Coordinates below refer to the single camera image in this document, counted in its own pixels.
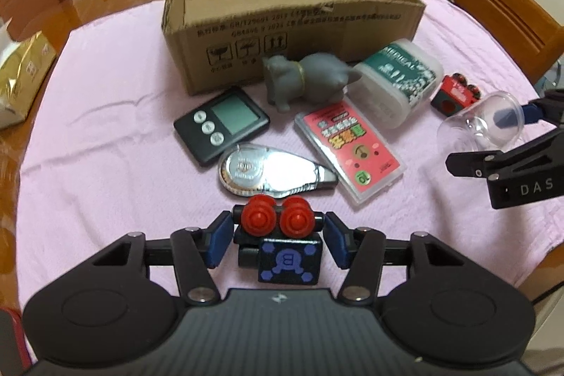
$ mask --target toy wheel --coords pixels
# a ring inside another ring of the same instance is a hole
[[[251,236],[266,236],[276,226],[274,198],[265,195],[252,197],[241,213],[241,225]]]
[[[282,203],[280,229],[289,238],[300,239],[311,234],[315,226],[315,215],[309,203],[299,197],[287,198]]]
[[[468,80],[467,80],[466,77],[463,76],[461,73],[454,73],[454,74],[452,74],[452,78],[458,80],[458,82],[459,82],[461,85],[464,85],[464,86],[468,85]]]
[[[480,99],[482,97],[482,92],[476,85],[470,84],[467,88],[472,92],[476,99]]]

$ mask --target green round sticker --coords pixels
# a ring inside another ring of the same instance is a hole
[[[354,178],[356,180],[356,182],[360,185],[368,185],[370,183],[370,174],[367,173],[366,171],[358,171],[355,175]]]

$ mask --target white button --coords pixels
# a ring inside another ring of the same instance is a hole
[[[196,123],[203,123],[207,117],[208,117],[208,114],[206,112],[204,112],[203,110],[199,110],[198,112],[196,112],[194,114],[194,121]]]
[[[207,121],[202,125],[202,133],[204,134],[211,134],[215,129],[214,122]]]
[[[216,147],[218,145],[222,145],[223,143],[223,134],[221,134],[219,131],[216,131],[215,133],[213,133],[210,137],[210,142],[212,145],[215,145]]]

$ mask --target pink tablecloth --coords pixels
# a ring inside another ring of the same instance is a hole
[[[468,15],[445,0],[428,7],[415,43],[436,56],[445,73],[463,72],[483,92],[507,90],[522,103],[535,92],[506,53]],[[210,98],[188,97],[160,30],[162,2],[153,2],[73,31],[57,63],[22,165],[18,202],[18,280],[22,306],[34,292],[123,234],[164,238],[206,227],[238,199],[202,170],[176,138],[173,120]],[[271,118],[256,142],[310,158],[293,128],[293,114],[266,104],[263,85],[248,93]],[[426,230],[509,282],[519,283],[564,239],[562,199],[491,209],[486,183],[448,177],[435,133],[442,117],[425,108],[384,136],[406,161],[404,177],[353,210],[343,190],[307,197],[315,210],[335,211],[352,227],[370,226],[390,238]],[[527,127],[524,140],[546,130]],[[222,294],[257,286],[255,271],[237,267],[232,245],[212,271]],[[171,292],[171,268],[151,270]],[[346,272],[324,254],[319,286],[334,291]],[[404,269],[384,272],[381,292],[402,282]]]

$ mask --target tissue package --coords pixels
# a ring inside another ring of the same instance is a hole
[[[55,49],[41,33],[13,42],[0,28],[0,129],[23,122],[55,59]]]

